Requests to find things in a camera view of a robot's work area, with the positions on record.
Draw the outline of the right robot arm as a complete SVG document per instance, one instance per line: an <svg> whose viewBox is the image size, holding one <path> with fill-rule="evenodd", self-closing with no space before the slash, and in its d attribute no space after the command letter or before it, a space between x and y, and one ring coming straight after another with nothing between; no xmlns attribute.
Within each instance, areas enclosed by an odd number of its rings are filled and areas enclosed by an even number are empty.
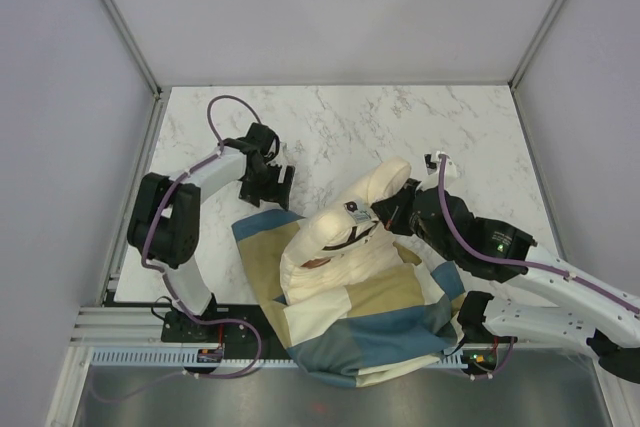
<svg viewBox="0 0 640 427"><path fill-rule="evenodd" d="M372 205L393 233L416 236L471 276L534 293L547 307L472 292L457 316L469 341L554 343L581 352L606 372L639 381L639 299L570 265L513 225L475 216L465 202L414 179Z"/></svg>

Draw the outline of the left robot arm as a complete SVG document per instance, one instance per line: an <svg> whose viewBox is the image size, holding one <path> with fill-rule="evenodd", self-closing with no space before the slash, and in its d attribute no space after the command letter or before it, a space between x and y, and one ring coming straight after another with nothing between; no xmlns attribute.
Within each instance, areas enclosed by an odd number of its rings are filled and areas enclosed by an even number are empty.
<svg viewBox="0 0 640 427"><path fill-rule="evenodd" d="M201 205L231 183L239 199L289 209L295 168L278 159L279 136L261 123L246 135L222 141L209 156L173 175L146 174L140 183L127 229L127 243L141 266L159 273L174 305L187 314L184 330L197 341L213 338L216 304L195 259L200 237Z"/></svg>

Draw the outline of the blue beige checked pillowcase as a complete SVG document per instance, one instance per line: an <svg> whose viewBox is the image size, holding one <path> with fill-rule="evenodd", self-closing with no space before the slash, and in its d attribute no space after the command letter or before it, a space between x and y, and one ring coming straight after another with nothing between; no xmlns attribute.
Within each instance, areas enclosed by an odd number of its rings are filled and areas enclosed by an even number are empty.
<svg viewBox="0 0 640 427"><path fill-rule="evenodd" d="M376 385L439 362L460 342L464 286L456 266L429 270L396 243L389 245L394 260L381 273L289 303L280 261L302 225L301 216L275 209L235 222L232 231L269 325L311 377L340 387Z"/></svg>

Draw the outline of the cream bear print pillow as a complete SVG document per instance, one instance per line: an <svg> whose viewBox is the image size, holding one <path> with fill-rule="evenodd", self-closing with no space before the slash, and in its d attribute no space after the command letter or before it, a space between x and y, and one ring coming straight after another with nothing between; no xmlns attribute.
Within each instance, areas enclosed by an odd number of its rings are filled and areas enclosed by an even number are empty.
<svg viewBox="0 0 640 427"><path fill-rule="evenodd" d="M373 204L397 194L410 174L409 162L390 158L299 222L280 261L287 304L361 283L404 263L424 266L414 252L396 243L396 236L373 211Z"/></svg>

